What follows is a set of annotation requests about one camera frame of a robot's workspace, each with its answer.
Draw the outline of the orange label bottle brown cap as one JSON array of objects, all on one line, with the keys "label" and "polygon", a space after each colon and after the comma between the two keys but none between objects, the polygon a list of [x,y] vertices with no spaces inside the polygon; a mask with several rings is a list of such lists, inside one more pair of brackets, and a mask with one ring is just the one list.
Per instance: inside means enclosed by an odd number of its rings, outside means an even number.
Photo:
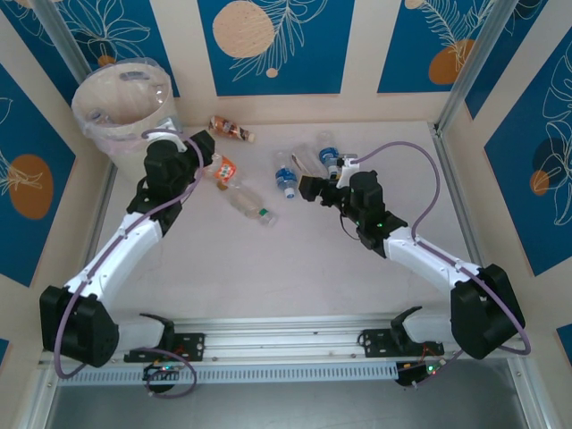
[{"label": "orange label bottle brown cap", "polygon": [[206,168],[206,176],[219,190],[237,187],[237,166],[228,157],[213,154],[212,163]]}]

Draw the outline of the clear bottle green cap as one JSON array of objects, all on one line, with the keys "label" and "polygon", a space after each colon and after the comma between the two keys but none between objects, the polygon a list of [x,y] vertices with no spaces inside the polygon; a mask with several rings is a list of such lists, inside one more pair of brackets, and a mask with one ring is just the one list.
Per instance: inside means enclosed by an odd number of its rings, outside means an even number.
[{"label": "clear bottle green cap", "polygon": [[323,179],[327,177],[326,168],[308,144],[295,146],[291,152],[291,159],[302,175]]}]

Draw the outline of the brown drink bottle beige cap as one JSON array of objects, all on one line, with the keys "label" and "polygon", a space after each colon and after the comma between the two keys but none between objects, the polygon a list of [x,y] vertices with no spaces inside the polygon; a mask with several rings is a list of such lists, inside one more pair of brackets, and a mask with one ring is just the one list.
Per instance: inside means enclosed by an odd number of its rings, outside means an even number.
[{"label": "brown drink bottle beige cap", "polygon": [[210,118],[208,128],[210,131],[229,139],[238,139],[248,143],[256,141],[256,134],[248,131],[236,122],[214,115]]}]

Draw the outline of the small blue label water bottle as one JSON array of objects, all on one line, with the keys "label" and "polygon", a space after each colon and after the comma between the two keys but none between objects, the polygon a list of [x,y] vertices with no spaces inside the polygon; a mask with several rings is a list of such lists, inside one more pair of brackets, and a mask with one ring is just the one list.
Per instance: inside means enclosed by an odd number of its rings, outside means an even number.
[{"label": "small blue label water bottle", "polygon": [[273,155],[274,178],[277,188],[287,199],[296,197],[298,179],[293,169],[290,154],[280,151]]}]

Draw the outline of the large blue label water bottle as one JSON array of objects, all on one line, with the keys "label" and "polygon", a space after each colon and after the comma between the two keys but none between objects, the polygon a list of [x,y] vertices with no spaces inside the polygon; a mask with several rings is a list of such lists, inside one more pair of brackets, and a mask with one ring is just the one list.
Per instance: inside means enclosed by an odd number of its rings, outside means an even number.
[{"label": "large blue label water bottle", "polygon": [[341,168],[338,166],[340,152],[331,132],[321,131],[316,138],[318,144],[318,158],[326,168],[330,179],[339,178]]}]

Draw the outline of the beige bottle green white cap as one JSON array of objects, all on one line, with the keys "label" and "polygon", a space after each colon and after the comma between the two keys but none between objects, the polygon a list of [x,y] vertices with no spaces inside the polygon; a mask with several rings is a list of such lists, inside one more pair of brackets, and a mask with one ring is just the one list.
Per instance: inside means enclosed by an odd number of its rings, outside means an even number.
[{"label": "beige bottle green white cap", "polygon": [[230,204],[250,220],[255,220],[265,227],[272,227],[278,220],[255,191],[247,187],[228,188]]}]

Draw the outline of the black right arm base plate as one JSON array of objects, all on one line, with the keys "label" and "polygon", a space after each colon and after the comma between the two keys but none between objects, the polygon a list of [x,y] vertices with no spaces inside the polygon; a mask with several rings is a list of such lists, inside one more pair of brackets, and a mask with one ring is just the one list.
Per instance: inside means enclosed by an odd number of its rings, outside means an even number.
[{"label": "black right arm base plate", "polygon": [[367,358],[420,358],[443,356],[445,352],[439,342],[414,342],[396,329],[366,329],[358,335],[357,344],[364,349]]}]

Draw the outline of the aluminium mounting rail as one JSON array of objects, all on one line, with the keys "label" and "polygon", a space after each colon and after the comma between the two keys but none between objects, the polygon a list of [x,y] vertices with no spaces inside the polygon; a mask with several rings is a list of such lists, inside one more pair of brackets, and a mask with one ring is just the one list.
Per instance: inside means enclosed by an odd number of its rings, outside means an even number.
[{"label": "aluminium mounting rail", "polygon": [[[173,322],[175,333],[203,333],[205,351],[201,362],[231,365],[256,362],[300,363],[312,360],[346,361],[366,358],[358,335],[366,329],[390,329],[397,315],[353,315],[321,317],[273,317],[169,320],[142,314],[119,322],[119,342],[105,342],[98,366],[124,362],[132,350],[157,346],[166,333],[163,319]],[[445,352],[458,348],[442,343]]]}]

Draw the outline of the aluminium frame post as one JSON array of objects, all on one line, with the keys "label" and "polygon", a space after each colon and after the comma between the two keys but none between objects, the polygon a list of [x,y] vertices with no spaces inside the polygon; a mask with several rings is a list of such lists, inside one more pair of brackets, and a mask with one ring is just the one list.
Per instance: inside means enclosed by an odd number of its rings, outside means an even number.
[{"label": "aluminium frame post", "polygon": [[78,84],[91,73],[88,62],[52,0],[29,0],[42,27]]},{"label": "aluminium frame post", "polygon": [[453,84],[446,103],[435,124],[435,132],[442,138],[451,126],[459,108],[465,103],[469,90],[494,48],[518,0],[495,0],[489,17],[475,40],[473,48]]}]

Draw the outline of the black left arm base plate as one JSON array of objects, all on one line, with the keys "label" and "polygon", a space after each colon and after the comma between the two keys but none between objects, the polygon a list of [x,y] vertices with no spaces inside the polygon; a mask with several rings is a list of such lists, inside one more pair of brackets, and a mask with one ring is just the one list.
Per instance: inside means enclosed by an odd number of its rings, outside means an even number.
[{"label": "black left arm base plate", "polygon": [[[203,333],[175,333],[171,340],[161,343],[159,349],[169,351],[184,358],[188,362],[201,362],[205,351],[206,336]],[[152,363],[170,359],[163,352],[132,350],[126,353],[123,361],[126,363]]]}]

